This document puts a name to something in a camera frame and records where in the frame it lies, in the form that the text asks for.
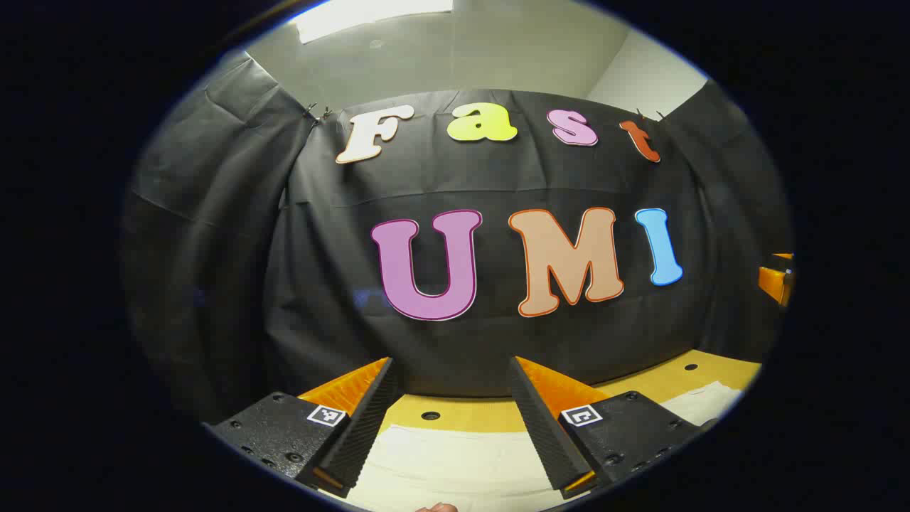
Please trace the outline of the white jeans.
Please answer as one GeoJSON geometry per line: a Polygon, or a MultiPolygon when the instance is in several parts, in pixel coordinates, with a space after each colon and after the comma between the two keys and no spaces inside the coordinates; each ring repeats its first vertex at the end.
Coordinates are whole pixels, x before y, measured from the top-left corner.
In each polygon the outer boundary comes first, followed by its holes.
{"type": "MultiPolygon", "coordinates": [[[[732,377],[610,383],[614,395],[640,391],[695,425],[724,414],[745,389],[732,377]]],[[[451,503],[459,512],[537,512],[566,501],[552,489],[529,435],[404,427],[378,435],[357,486],[342,499],[371,512],[416,512],[451,503]]]]}

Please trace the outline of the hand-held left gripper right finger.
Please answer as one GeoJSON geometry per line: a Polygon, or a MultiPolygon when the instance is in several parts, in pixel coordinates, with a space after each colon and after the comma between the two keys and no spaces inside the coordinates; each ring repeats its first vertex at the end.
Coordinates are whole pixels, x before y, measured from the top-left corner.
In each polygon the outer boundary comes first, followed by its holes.
{"type": "Polygon", "coordinates": [[[550,486],[569,500],[610,489],[668,458],[709,428],[638,391],[608,396],[520,356],[509,386],[550,486]]]}

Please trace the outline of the black backdrop cloth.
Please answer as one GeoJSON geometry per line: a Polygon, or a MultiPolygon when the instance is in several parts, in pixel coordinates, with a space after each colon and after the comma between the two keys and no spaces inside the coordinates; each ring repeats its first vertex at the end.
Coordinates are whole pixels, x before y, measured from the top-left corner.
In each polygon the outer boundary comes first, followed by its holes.
{"type": "Polygon", "coordinates": [[[450,90],[316,121],[245,52],[163,120],[124,202],[134,337],[219,422],[390,357],[401,390],[504,398],[520,356],[595,385],[696,349],[761,363],[786,194],[708,82],[660,121],[450,90]]]}

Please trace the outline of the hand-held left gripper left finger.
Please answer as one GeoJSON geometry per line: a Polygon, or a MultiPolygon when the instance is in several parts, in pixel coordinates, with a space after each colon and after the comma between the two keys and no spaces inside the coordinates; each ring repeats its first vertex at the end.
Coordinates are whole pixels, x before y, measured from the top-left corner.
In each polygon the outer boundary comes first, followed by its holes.
{"type": "Polygon", "coordinates": [[[264,469],[347,498],[400,396],[397,366],[386,357],[300,395],[269,393],[205,426],[264,469]]]}

